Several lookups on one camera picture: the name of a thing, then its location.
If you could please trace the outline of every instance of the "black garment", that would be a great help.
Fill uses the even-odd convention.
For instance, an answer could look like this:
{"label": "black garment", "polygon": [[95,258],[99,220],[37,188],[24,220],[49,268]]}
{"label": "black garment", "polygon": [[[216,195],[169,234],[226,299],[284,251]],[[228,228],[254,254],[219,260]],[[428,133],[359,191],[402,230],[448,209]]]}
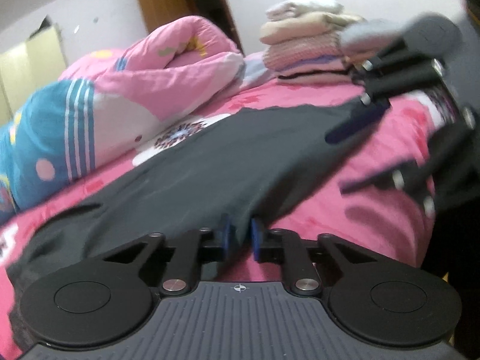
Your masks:
{"label": "black garment", "polygon": [[[32,344],[19,299],[44,275],[152,232],[174,237],[215,227],[224,212],[232,216],[241,245],[253,215],[269,225],[287,214],[365,140],[368,129],[340,144],[325,141],[326,132],[357,107],[365,107],[359,99],[338,107],[242,109],[51,219],[7,270],[19,347]],[[205,266],[203,278],[214,278],[219,268]]]}

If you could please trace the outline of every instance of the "silver pin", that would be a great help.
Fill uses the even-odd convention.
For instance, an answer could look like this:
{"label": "silver pin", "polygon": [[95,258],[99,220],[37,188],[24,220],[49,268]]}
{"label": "silver pin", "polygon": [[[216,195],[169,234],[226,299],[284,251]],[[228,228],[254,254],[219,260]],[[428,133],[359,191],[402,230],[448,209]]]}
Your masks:
{"label": "silver pin", "polygon": [[474,130],[475,126],[477,125],[475,121],[475,117],[472,114],[472,111],[470,108],[466,107],[462,111],[463,118],[465,119],[465,123],[467,126],[469,126],[469,129]]}
{"label": "silver pin", "polygon": [[434,59],[431,62],[431,65],[433,66],[433,68],[441,78],[445,76],[446,70],[438,59]]}
{"label": "silver pin", "polygon": [[300,279],[295,283],[295,287],[302,291],[316,290],[318,286],[318,281],[313,279]]}
{"label": "silver pin", "polygon": [[177,292],[177,291],[184,290],[186,286],[187,286],[187,283],[180,279],[170,279],[163,282],[163,285],[162,285],[165,291],[170,291],[170,292]]}
{"label": "silver pin", "polygon": [[363,95],[360,96],[360,100],[362,103],[364,103],[365,105],[368,105],[371,103],[371,98],[369,95],[367,95],[366,93],[364,93]]}
{"label": "silver pin", "polygon": [[371,63],[369,60],[366,60],[365,62],[363,62],[362,67],[363,67],[366,71],[371,71],[372,68],[373,68],[373,65],[372,65],[372,63]]}
{"label": "silver pin", "polygon": [[425,210],[425,214],[428,218],[433,218],[435,216],[435,202],[434,198],[431,196],[427,196],[423,201],[423,208]]}
{"label": "silver pin", "polygon": [[396,170],[392,173],[393,184],[395,188],[399,191],[405,186],[405,180],[403,179],[403,174],[399,170]]}

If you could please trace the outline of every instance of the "stack of folded clothes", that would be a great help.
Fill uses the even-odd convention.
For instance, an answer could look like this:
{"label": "stack of folded clothes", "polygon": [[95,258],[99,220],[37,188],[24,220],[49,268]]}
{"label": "stack of folded clothes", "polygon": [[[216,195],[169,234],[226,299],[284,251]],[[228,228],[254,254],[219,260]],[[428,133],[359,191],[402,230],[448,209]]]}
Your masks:
{"label": "stack of folded clothes", "polygon": [[343,13],[335,0],[289,0],[267,10],[265,66],[284,84],[351,83],[352,68],[387,46],[401,26]]}

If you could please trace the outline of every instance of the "pink blanket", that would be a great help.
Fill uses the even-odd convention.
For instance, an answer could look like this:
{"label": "pink blanket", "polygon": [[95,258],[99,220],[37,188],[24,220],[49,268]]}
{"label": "pink blanket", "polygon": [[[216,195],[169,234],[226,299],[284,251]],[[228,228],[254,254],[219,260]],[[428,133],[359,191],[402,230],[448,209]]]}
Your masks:
{"label": "pink blanket", "polygon": [[[213,123],[242,107],[261,109],[273,105],[335,105],[361,91],[361,88],[353,85],[281,86],[270,81],[261,87],[199,109],[196,113],[203,118],[203,122],[197,121],[194,127]],[[338,183],[342,180],[359,179],[388,164],[396,163],[399,159],[413,156],[421,163],[427,158],[427,136],[433,128],[427,108],[408,97],[395,99],[392,105],[368,142],[309,199],[277,221],[276,227],[297,231],[308,239],[315,239],[320,233],[332,233],[412,266],[421,264],[430,241],[433,220],[427,219],[410,198],[400,191],[378,191],[374,188],[341,196],[338,188]],[[172,138],[175,134],[162,134],[150,146],[128,152],[48,202],[18,215],[0,229],[0,353],[6,360],[13,360],[21,353],[11,339],[8,312],[13,304],[14,291],[5,267],[21,254],[35,230],[46,220],[131,170],[134,162],[138,163],[135,158],[148,157],[155,150],[167,150],[176,142],[172,139],[165,140],[165,136]],[[277,278],[279,271],[276,266],[258,265],[248,252],[221,279],[243,282]]]}

